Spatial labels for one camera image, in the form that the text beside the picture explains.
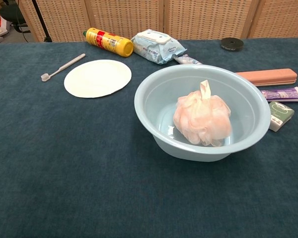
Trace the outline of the pink bath sponge loofah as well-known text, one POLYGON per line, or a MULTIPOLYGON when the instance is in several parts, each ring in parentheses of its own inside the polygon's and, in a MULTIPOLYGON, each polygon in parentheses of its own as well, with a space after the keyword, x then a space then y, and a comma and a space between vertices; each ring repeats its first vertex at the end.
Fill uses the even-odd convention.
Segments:
POLYGON ((190 143, 220 147, 232 131, 230 115, 228 105, 211 94, 209 82, 204 80, 198 91, 178 98, 173 122, 190 143))

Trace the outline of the green soap box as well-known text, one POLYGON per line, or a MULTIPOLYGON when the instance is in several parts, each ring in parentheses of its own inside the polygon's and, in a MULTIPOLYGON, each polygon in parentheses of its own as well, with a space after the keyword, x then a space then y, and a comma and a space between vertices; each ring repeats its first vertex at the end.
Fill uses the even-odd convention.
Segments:
POLYGON ((276 101, 270 102, 269 107, 271 112, 269 129, 274 132, 277 132, 295 113, 293 109, 276 101))

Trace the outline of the blue white toothpaste tube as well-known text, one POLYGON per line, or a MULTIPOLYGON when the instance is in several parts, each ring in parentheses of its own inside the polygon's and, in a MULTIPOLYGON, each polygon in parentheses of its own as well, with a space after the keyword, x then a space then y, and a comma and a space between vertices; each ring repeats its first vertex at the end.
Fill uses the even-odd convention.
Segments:
POLYGON ((188 55, 182 55, 182 56, 175 56, 174 59, 179 63, 179 64, 202 64, 198 60, 191 58, 188 55))

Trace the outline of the light blue plastic basin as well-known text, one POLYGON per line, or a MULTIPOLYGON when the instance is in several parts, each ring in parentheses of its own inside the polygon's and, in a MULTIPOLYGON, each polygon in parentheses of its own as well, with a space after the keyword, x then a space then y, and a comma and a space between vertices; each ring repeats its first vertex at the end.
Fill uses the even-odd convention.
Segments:
POLYGON ((253 146, 268 131, 271 117, 267 100, 252 83, 205 64, 179 64, 152 73, 137 88, 134 106, 138 119, 164 152, 199 162, 218 161, 253 146), (177 99, 199 90, 204 80, 231 110, 232 132, 221 147, 193 145, 173 123, 177 99))

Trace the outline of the small purple tube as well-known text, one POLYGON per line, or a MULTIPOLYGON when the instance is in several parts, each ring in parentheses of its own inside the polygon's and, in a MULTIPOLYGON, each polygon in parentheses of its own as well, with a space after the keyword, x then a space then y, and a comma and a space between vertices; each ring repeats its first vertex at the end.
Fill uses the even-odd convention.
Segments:
POLYGON ((261 90, 267 101, 298 102, 298 87, 274 90, 261 90))

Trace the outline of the white round paper plate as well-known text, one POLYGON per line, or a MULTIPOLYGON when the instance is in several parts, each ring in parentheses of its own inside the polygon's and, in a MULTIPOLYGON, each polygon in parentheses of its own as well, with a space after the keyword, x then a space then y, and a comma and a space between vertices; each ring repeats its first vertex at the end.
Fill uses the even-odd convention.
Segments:
POLYGON ((64 87, 79 98, 98 98, 124 88, 132 72, 124 63, 100 59, 83 63, 72 69, 64 79, 64 87))

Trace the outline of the light blue wet wipes pack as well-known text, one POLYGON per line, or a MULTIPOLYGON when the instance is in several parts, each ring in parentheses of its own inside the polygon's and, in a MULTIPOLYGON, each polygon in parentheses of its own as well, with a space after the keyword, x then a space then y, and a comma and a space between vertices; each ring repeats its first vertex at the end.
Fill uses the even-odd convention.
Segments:
POLYGON ((168 34, 151 29, 137 33, 131 41, 136 54, 157 64, 166 64, 187 50, 168 34))

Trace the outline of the yellow bottle with red label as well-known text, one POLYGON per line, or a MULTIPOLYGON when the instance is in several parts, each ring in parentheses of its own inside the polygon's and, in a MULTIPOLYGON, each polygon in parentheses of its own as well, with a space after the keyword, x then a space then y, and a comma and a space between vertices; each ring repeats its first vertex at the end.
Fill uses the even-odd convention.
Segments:
POLYGON ((89 28, 84 31, 83 36, 91 45, 122 57, 129 57, 134 50, 134 45, 131 40, 96 28, 89 28))

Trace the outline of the white toothbrush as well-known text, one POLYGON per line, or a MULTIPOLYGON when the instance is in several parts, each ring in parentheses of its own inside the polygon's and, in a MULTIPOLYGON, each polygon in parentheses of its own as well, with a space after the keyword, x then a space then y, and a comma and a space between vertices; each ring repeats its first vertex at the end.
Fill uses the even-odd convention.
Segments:
POLYGON ((55 71, 54 73, 52 73, 52 74, 45 73, 45 74, 41 75, 41 81, 46 82, 46 81, 50 80, 51 77, 53 77, 54 75, 63 71, 64 69, 68 68, 69 66, 73 65, 74 63, 78 62, 79 60, 81 60, 84 57, 85 57, 85 54, 81 54, 81 55, 77 56, 76 58, 72 59, 71 61, 67 62, 66 64, 62 65, 61 67, 59 67, 59 69, 57 71, 55 71))

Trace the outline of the dark blue table mat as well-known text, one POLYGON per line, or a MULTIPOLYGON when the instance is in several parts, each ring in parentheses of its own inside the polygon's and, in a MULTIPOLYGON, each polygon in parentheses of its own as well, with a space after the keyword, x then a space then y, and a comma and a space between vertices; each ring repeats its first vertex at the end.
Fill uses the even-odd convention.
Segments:
POLYGON ((0 238, 298 238, 298 103, 278 132, 214 163, 164 153, 134 110, 161 69, 86 42, 0 44, 0 238), (86 100, 63 71, 128 65, 131 82, 86 100))

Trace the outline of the black round disc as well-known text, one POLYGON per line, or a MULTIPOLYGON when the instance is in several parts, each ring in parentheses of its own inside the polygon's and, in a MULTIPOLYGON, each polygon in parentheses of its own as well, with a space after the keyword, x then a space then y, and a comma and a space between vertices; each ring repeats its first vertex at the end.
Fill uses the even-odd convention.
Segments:
POLYGON ((221 47, 227 51, 239 52, 243 49, 243 46, 244 42, 238 38, 227 37, 221 39, 221 47))

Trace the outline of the woven wicker folding screen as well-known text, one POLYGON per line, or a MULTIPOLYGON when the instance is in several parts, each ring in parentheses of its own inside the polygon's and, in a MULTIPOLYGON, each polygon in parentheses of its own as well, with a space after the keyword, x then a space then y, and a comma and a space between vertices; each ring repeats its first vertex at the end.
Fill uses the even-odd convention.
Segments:
MULTIPOLYGON (((91 27, 132 38, 147 29, 178 40, 298 37, 298 0, 36 0, 54 42, 91 27)), ((31 0, 16 0, 34 39, 45 34, 31 0)))

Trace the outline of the pink toothbrush case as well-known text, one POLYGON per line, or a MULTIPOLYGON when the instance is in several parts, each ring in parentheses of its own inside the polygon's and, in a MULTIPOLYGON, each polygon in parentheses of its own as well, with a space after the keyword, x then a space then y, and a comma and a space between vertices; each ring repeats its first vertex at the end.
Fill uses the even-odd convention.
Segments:
POLYGON ((290 68, 237 72, 255 86, 294 84, 297 74, 290 68))

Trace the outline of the dark office chair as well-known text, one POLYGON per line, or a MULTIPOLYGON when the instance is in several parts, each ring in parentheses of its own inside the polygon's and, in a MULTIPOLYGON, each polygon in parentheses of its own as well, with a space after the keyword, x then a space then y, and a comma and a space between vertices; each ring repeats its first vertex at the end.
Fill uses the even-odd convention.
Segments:
POLYGON ((30 33, 30 30, 23 31, 22 27, 28 27, 15 0, 2 0, 0 15, 6 21, 9 21, 18 33, 30 33))

